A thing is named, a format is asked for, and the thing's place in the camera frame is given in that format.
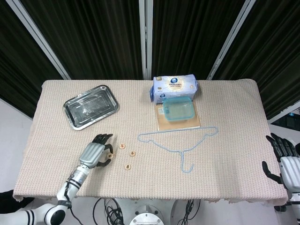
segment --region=blue plastic container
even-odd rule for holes
[[[189,97],[167,98],[163,108],[168,121],[188,120],[195,116],[193,102]]]

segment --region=white floor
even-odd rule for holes
[[[19,113],[12,107],[0,101],[0,192],[14,188],[23,158],[23,150],[26,146],[32,120]],[[277,135],[300,142],[300,132],[270,125],[271,132]],[[74,213],[85,225],[92,225],[92,207],[95,198],[77,198],[73,201]],[[44,204],[45,200],[35,199],[27,209],[34,209]],[[178,201],[172,213],[172,225],[183,217],[185,202]],[[97,207],[96,220],[98,224],[105,225],[103,203]],[[78,224],[70,213],[64,221],[65,225]],[[217,203],[203,201],[199,213],[190,225],[294,225],[296,220],[293,212],[288,207],[285,213],[276,213],[272,205],[262,202],[239,202],[229,204],[221,200]]]

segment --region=beige tablecloth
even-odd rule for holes
[[[73,130],[63,110],[70,98],[105,84],[120,110],[81,130]],[[71,80],[46,81],[33,124],[14,195],[51,197],[66,181],[88,143],[97,134],[112,133],[109,143],[115,155],[105,168],[89,174],[78,196],[117,198],[206,199],[221,198],[284,204],[283,185],[266,178],[262,161],[279,174],[278,164],[265,136],[269,128],[257,85],[249,79],[199,81],[194,98],[203,127],[216,126],[218,134],[207,137],[185,154],[183,173],[180,154],[137,140],[141,133],[157,131],[152,81]],[[149,140],[170,149],[194,146],[213,129],[150,135]]]

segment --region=blue logo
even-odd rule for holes
[[[171,79],[171,83],[176,83],[177,81],[178,81],[177,78],[172,78],[172,79]]]

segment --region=metal tray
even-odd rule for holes
[[[119,104],[111,90],[100,85],[68,100],[63,107],[72,128],[82,130],[115,113]]]

